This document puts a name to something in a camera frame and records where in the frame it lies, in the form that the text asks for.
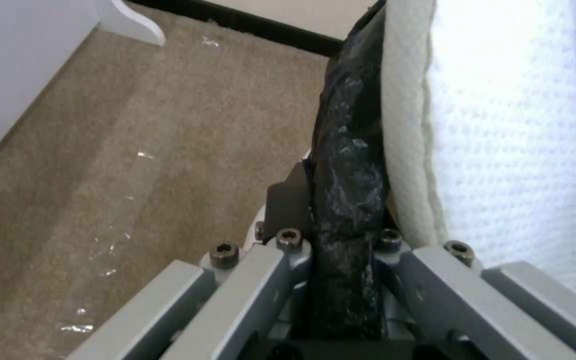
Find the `floor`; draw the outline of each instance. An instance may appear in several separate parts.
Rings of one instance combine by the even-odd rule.
[[[62,357],[171,260],[242,242],[309,148],[326,58],[138,10],[165,47],[95,30],[0,146],[0,359]]]

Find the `curved wooden leg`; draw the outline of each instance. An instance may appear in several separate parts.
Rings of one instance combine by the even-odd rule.
[[[130,9],[123,0],[95,0],[99,28],[146,43],[163,46],[166,36],[157,23]]]

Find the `black plastic bag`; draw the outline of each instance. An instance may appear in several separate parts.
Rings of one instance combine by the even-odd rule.
[[[359,19],[330,59],[320,96],[306,161],[315,229],[311,338],[384,335],[373,259],[388,191],[380,86],[384,4]]]

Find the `metal frame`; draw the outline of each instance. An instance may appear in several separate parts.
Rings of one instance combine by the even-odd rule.
[[[255,334],[268,333],[292,288],[288,257],[253,246],[162,360],[235,360]]]
[[[576,353],[443,248],[404,253],[398,293],[431,342],[466,335],[491,359],[576,359]]]
[[[215,287],[212,273],[174,260],[67,359],[157,359]]]
[[[576,294],[527,262],[483,271],[482,278],[576,350]]]

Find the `white cloth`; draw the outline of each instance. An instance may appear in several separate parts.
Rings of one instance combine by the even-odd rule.
[[[415,246],[576,291],[576,1],[389,0],[384,151]]]

